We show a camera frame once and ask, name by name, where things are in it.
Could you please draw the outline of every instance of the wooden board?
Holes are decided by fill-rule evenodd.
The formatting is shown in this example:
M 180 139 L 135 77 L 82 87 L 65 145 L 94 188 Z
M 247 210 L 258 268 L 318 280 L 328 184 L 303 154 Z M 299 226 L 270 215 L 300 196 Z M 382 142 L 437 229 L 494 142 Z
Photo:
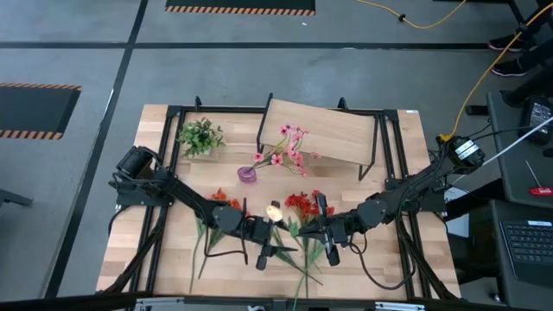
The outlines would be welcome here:
M 166 105 L 144 106 L 141 122 L 138 126 L 136 145 L 157 149 L 162 134 Z M 398 112 L 404 148 L 411 174 L 420 171 L 429 164 L 420 117 L 417 113 Z M 322 191 L 329 205 L 336 212 L 354 208 L 368 195 L 384 189 L 386 177 L 382 142 L 378 142 L 377 160 L 365 179 L 357 181 L 359 166 L 323 157 L 312 161 L 307 179 L 291 174 L 286 168 L 268 167 L 259 169 L 256 184 L 240 183 L 236 170 L 251 165 L 251 156 L 256 151 L 255 138 L 261 121 L 261 115 L 240 113 L 192 113 L 186 115 L 186 122 L 208 117 L 220 125 L 225 133 L 227 146 L 219 151 L 218 162 L 191 162 L 180 158 L 177 166 L 179 178 L 202 195 L 209 195 L 222 187 L 232 198 L 248 199 L 248 210 L 253 214 L 263 214 L 271 200 L 280 200 L 300 191 L 311 193 L 314 189 Z M 170 154 L 172 141 L 169 138 Z M 292 212 L 283 208 L 286 217 Z M 98 289 L 105 289 L 117 275 L 123 271 L 132 259 L 142 227 L 144 207 L 131 207 L 122 213 L 113 224 L 107 245 L 105 259 L 100 272 Z M 448 247 L 448 238 L 443 223 L 431 213 L 419 213 L 419 226 L 423 239 L 424 254 L 430 266 L 454 294 L 459 295 L 453 261 Z M 294 297 L 302 274 L 286 263 L 273 257 L 269 259 L 267 269 L 255 269 L 255 260 L 260 247 L 246 243 L 250 254 L 250 264 L 244 265 L 241 255 L 209 258 L 201 279 L 198 272 L 203 262 L 203 239 L 195 256 L 194 286 L 190 291 L 190 279 L 193 262 L 193 249 L 197 240 L 196 224 L 191 209 L 176 203 L 168 214 L 168 223 L 162 244 L 162 254 L 157 272 L 155 292 L 163 295 L 216 295 L 249 297 Z M 285 232 L 284 243 L 297 247 Z M 367 233 L 368 249 L 364 259 L 368 270 L 374 277 L 386 284 L 393 285 L 403 278 L 394 224 L 380 225 Z M 356 235 L 354 242 L 363 244 L 363 237 Z M 240 249 L 236 238 L 225 237 L 213 252 Z M 303 263 L 301 252 L 293 254 L 297 263 Z M 323 285 L 308 282 L 309 298 L 315 299 L 405 299 L 405 290 L 394 291 L 379 289 L 364 274 L 359 258 L 349 250 L 340 250 L 341 264 L 330 267 L 326 257 L 321 255 L 317 265 L 321 271 L 311 269 L 313 276 Z M 141 275 L 140 289 L 144 289 L 148 275 L 149 257 L 146 258 Z M 418 275 L 413 278 L 416 293 L 420 295 Z M 300 297 L 305 297 L 302 285 Z
M 302 151 L 346 162 L 368 165 L 371 162 L 374 118 L 272 99 L 260 142 L 275 146 L 282 139 L 284 124 L 308 130 Z

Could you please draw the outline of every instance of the sneaker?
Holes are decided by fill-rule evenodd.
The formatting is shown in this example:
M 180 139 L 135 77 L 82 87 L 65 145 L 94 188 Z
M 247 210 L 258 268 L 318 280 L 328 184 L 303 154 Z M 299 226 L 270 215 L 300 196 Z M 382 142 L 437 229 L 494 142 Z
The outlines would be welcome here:
M 506 35 L 498 39 L 493 39 L 487 43 L 487 46 L 494 51 L 503 51 L 514 37 L 515 35 Z M 516 53 L 522 51 L 525 48 L 530 49 L 533 46 L 534 45 L 528 41 L 516 40 L 509 48 L 509 52 Z
M 493 66 L 492 73 L 501 77 L 522 77 L 527 71 L 520 67 L 517 60 L 510 60 Z

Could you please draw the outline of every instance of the purple vase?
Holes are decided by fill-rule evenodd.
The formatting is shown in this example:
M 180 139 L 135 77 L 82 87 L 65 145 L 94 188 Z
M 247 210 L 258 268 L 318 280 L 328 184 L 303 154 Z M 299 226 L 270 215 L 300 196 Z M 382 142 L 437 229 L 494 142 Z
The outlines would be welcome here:
M 257 180 L 256 170 L 250 167 L 242 167 L 238 169 L 238 177 L 243 183 L 253 183 Z

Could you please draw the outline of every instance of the yellow cable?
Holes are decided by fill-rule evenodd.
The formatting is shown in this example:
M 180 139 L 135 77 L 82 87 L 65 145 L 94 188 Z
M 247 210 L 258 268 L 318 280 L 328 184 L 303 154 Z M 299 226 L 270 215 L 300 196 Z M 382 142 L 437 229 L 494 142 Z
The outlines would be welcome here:
M 357 1 L 358 3 L 364 3 L 364 4 L 369 4 L 369 5 L 372 5 L 374 7 L 377 7 L 377 8 L 380 8 L 380 9 L 384 9 L 384 10 L 387 10 L 388 12 L 392 13 L 393 15 L 397 16 L 397 17 L 400 17 L 401 14 L 397 13 L 395 10 L 392 10 L 390 8 L 388 8 L 387 6 L 385 5 L 382 5 L 382 4 L 378 4 L 378 3 L 371 3 L 371 2 L 368 2 L 368 1 L 364 1 L 364 0 L 355 0 Z M 457 5 L 457 7 L 455 9 L 453 9 L 451 11 L 451 13 L 447 14 L 445 17 L 443 17 L 440 21 L 438 22 L 435 22 L 433 23 L 432 25 L 429 25 L 429 26 L 418 26 L 418 25 L 415 25 L 414 23 L 410 22 L 407 20 L 407 18 L 404 18 L 404 22 L 407 22 L 411 27 L 414 27 L 416 29 L 431 29 L 435 26 L 438 26 L 439 24 L 445 22 L 448 18 L 450 18 L 463 4 L 465 4 L 467 0 L 463 0 L 461 3 L 459 3 L 459 5 Z
M 545 8 L 543 8 L 541 11 L 539 11 L 539 13 L 537 13 L 534 17 L 532 17 L 532 19 L 530 19 L 527 23 L 526 23 L 526 27 L 530 26 L 534 21 L 536 21 L 536 19 L 538 17 L 540 17 L 546 10 L 548 10 L 549 8 L 553 7 L 553 3 L 549 4 L 548 6 L 546 6 Z M 457 128 L 459 127 L 459 121 L 461 120 L 461 115 L 463 113 L 463 111 L 465 110 L 465 106 L 467 105 L 468 103 L 468 100 L 473 96 L 474 94 L 474 91 L 476 91 L 476 89 L 478 88 L 478 86 L 480 86 L 480 83 L 482 83 L 482 80 L 486 77 L 487 73 L 490 72 L 490 70 L 492 70 L 492 68 L 495 66 L 495 64 L 498 63 L 498 61 L 503 57 L 503 55 L 505 55 L 505 53 L 507 52 L 507 50 L 511 47 L 511 45 L 520 37 L 522 33 L 518 33 L 517 35 L 515 35 L 515 37 L 511 40 L 511 42 L 509 42 L 509 44 L 507 44 L 506 48 L 503 50 L 503 52 L 501 52 L 501 54 L 498 56 L 497 59 L 495 59 L 495 61 L 492 63 L 492 65 L 490 65 L 489 68 L 487 68 L 487 70 L 482 74 L 482 76 L 480 77 L 480 79 L 478 80 L 478 82 L 476 83 L 476 85 L 473 87 L 473 89 L 471 90 L 471 92 L 468 94 L 467 98 L 465 99 L 465 102 L 463 103 L 463 106 L 461 107 L 461 109 L 459 110 L 459 114 L 457 114 L 457 119 L 455 120 L 455 126 L 453 128 L 453 131 L 451 131 L 451 133 L 449 133 L 448 135 L 443 135 L 443 134 L 440 134 L 440 138 L 443 142 L 446 142 L 448 141 L 449 139 L 451 139 L 451 137 L 453 137 L 453 135 L 455 135 L 455 132 L 457 131 Z

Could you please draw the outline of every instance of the keyboard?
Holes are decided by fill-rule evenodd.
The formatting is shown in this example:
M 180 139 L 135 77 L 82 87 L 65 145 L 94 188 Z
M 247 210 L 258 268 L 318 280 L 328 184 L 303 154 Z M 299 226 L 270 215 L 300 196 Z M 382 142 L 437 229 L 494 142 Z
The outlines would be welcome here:
M 553 220 L 501 221 L 515 276 L 525 282 L 553 287 Z

